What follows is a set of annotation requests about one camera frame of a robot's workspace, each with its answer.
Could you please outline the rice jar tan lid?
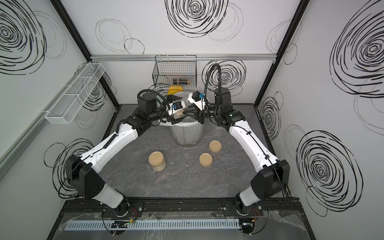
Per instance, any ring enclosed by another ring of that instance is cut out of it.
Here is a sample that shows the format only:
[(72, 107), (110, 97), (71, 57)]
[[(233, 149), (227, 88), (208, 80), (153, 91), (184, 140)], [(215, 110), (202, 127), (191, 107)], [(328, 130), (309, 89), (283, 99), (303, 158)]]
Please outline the rice jar tan lid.
[(153, 152), (149, 156), (149, 163), (155, 172), (161, 172), (166, 168), (166, 161), (161, 152)]
[(180, 122), (193, 122), (194, 121), (193, 118), (185, 116), (183, 114), (183, 111), (188, 110), (188, 109), (192, 109), (192, 107), (195, 107), (195, 105), (191, 104), (188, 100), (181, 100), (181, 101), (185, 102), (186, 107), (183, 110), (181, 110), (180, 112), (177, 112), (176, 114), (173, 115), (173, 119), (171, 121), (173, 124), (177, 124)]

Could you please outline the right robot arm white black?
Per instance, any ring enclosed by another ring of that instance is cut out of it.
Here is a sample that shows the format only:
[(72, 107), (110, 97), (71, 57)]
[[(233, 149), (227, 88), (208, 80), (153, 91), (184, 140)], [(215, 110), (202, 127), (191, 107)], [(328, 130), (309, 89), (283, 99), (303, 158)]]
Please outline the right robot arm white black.
[(256, 175), (250, 186), (237, 195), (239, 210), (284, 192), (289, 182), (290, 165), (286, 160), (279, 160), (256, 136), (245, 116), (234, 109), (228, 89), (216, 90), (213, 104), (198, 91), (189, 93), (186, 109), (190, 108), (197, 110), (195, 117), (198, 120), (209, 119), (225, 128), (253, 163)]

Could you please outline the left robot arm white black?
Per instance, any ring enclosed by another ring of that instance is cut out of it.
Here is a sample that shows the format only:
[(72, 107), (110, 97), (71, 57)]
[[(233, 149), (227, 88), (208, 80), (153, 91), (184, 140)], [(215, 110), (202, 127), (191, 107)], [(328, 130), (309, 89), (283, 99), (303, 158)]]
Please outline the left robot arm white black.
[(117, 129), (97, 146), (66, 160), (66, 182), (85, 199), (93, 199), (124, 215), (129, 206), (123, 194), (110, 187), (100, 176), (103, 167), (130, 142), (152, 127), (153, 122), (166, 122), (184, 107), (181, 97), (162, 96), (154, 90), (138, 93), (138, 107), (117, 124)]

